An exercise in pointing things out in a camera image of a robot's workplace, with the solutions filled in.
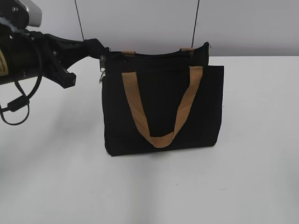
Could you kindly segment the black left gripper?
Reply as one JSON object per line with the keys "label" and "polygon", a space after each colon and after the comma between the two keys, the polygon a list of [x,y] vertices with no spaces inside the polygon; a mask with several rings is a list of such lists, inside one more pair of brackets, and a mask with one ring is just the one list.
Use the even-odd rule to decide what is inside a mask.
{"label": "black left gripper", "polygon": [[88,56],[82,41],[37,31],[13,32],[9,26],[0,25],[1,85],[42,76],[70,88],[76,83],[76,75],[67,69]]}

